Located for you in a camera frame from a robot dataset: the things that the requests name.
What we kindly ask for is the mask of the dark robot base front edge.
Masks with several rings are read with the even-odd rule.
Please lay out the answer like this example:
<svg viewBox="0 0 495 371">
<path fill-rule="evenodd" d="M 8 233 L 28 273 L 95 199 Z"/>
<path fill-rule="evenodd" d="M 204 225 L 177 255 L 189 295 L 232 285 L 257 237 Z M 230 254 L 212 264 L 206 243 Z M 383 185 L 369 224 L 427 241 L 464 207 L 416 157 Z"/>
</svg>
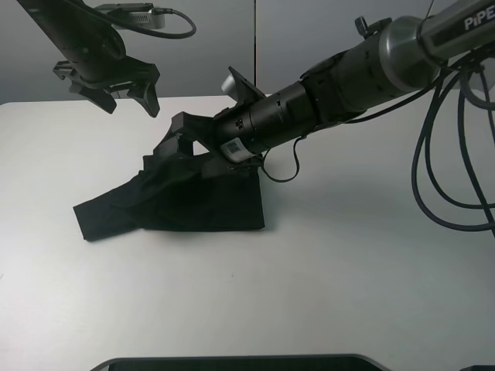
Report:
<svg viewBox="0 0 495 371">
<path fill-rule="evenodd" d="M 115 358 L 95 370 L 386 370 L 361 355 L 197 356 Z"/>
</svg>

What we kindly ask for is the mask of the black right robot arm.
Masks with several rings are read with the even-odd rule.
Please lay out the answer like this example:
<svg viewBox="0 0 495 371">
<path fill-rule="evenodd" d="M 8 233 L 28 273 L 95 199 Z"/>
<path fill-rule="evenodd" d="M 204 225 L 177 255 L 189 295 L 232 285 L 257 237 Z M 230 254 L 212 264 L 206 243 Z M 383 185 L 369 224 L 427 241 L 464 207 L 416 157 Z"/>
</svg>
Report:
<svg viewBox="0 0 495 371">
<path fill-rule="evenodd" d="M 390 100 L 407 103 L 485 57 L 494 45 L 494 3 L 457 1 L 437 15 L 355 22 L 363 41 L 307 70 L 294 84 L 265 95 L 236 70 L 222 86 L 236 104 L 213 117 L 179 113 L 155 154 L 184 162 L 200 143 L 214 165 L 257 165 L 258 156 L 296 138 L 369 119 Z"/>
</svg>

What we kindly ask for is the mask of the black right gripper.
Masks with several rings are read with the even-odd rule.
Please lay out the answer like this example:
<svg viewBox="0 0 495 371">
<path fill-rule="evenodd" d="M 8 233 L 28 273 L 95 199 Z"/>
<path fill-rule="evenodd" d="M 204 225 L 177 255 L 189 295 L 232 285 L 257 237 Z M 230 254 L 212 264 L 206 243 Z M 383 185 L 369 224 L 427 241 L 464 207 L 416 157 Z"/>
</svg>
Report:
<svg viewBox="0 0 495 371">
<path fill-rule="evenodd" d="M 153 155 L 169 160 L 175 180 L 258 180 L 265 147 L 257 135 L 248 110 L 225 110 L 214 117 L 181 112 Z"/>
</svg>

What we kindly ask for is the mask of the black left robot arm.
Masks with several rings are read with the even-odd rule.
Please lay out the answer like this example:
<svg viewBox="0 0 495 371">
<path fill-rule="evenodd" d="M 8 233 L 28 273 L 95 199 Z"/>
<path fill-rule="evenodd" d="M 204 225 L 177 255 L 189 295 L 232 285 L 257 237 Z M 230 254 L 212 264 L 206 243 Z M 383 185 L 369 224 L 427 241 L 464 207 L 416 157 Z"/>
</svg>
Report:
<svg viewBox="0 0 495 371">
<path fill-rule="evenodd" d="M 71 93 L 111 114 L 117 107 L 112 94 L 125 90 L 149 116 L 158 115 L 157 67 L 128 56 L 112 26 L 64 1 L 19 4 L 65 57 L 53 72 L 71 81 Z"/>
</svg>

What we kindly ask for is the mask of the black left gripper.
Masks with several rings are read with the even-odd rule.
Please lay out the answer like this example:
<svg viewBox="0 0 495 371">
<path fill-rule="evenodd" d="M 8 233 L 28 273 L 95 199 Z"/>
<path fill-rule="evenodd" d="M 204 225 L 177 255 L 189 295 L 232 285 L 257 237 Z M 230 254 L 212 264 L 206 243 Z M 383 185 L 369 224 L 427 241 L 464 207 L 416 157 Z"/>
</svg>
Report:
<svg viewBox="0 0 495 371">
<path fill-rule="evenodd" d="M 109 114 L 117 107 L 110 93 L 121 90 L 129 90 L 129 97 L 140 104 L 150 117 L 156 118 L 159 114 L 155 85 L 160 73 L 152 63 L 130 56 L 98 66 L 60 61 L 53 72 L 61 80 L 71 81 L 71 93 L 84 97 Z"/>
</svg>

